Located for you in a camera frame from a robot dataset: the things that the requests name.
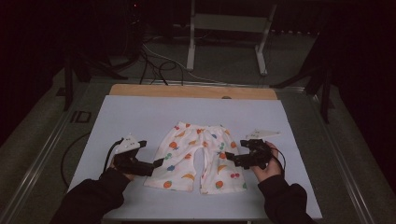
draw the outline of metal rail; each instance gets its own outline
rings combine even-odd
[[[56,123],[54,129],[52,130],[47,142],[44,144],[37,157],[27,170],[24,175],[20,185],[12,196],[11,200],[8,202],[3,212],[0,215],[0,223],[8,224],[12,223],[18,213],[24,206],[27,198],[29,197],[33,187],[35,186],[35,182],[41,175],[45,165],[47,164],[47,160],[50,157],[51,152],[55,149],[60,136],[64,132],[64,128],[67,124],[67,121],[70,120],[72,112],[75,110],[79,99],[81,99],[87,90],[87,85],[80,84],[78,85],[78,89],[76,91],[76,97],[73,104],[69,107],[67,112],[63,112],[58,122]]]

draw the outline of metal frame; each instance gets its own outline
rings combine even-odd
[[[267,70],[265,67],[263,49],[270,32],[275,12],[276,5],[273,4],[270,15],[267,18],[200,14],[195,13],[195,0],[191,0],[190,45],[187,56],[187,70],[192,71],[194,69],[195,29],[242,31],[262,33],[262,41],[259,45],[256,45],[255,51],[260,74],[266,76]]]

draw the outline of white table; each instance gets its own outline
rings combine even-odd
[[[166,89],[172,90],[172,87],[159,87],[157,90],[162,92]],[[183,92],[198,89],[181,87],[180,90]],[[199,90],[201,90],[199,92],[211,92],[213,89]],[[276,144],[286,156],[288,182],[299,183],[306,189],[307,213],[312,218],[321,218],[287,116],[278,100],[108,95],[94,124],[70,188],[86,178],[98,178],[102,173],[108,149],[128,133],[134,135],[137,140],[148,141],[147,146],[140,149],[137,158],[141,161],[153,162],[158,145],[180,120],[201,125],[222,124],[230,130],[235,142],[238,143],[254,129],[280,132],[280,135],[267,140]],[[241,154],[248,153],[247,148],[240,146],[239,151]],[[195,157],[198,175],[203,170],[203,152],[198,150]],[[195,178],[194,191],[185,192],[144,187],[145,177],[138,176],[124,191],[124,205],[106,214],[105,218],[146,221],[266,218],[263,210],[264,198],[257,188],[256,177],[250,170],[245,170],[243,176],[247,182],[246,191],[218,195],[202,195],[199,192],[199,178]]]

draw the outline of table leg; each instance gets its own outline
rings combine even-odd
[[[266,76],[267,75],[267,69],[265,67],[265,60],[264,60],[264,55],[263,55],[263,49],[265,45],[265,41],[267,40],[268,34],[271,29],[271,23],[274,18],[276,11],[276,5],[272,5],[270,15],[267,18],[267,21],[265,22],[264,26],[264,31],[262,32],[262,42],[260,45],[257,45],[255,50],[256,50],[256,56],[257,56],[257,63],[259,64],[259,69],[260,69],[260,75]]]
[[[191,0],[191,17],[190,17],[190,45],[189,54],[187,56],[187,70],[194,70],[195,59],[195,0]]]

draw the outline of person's right hand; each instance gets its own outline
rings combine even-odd
[[[274,149],[276,148],[276,146],[267,141],[265,141],[265,144],[267,144],[271,148],[272,154],[274,155],[274,157],[277,158],[278,151]],[[278,163],[274,158],[272,158],[268,162],[267,167],[263,170],[259,166],[251,166],[250,169],[253,171],[254,175],[256,175],[259,183],[273,175],[280,175],[282,173],[281,167],[279,167]]]

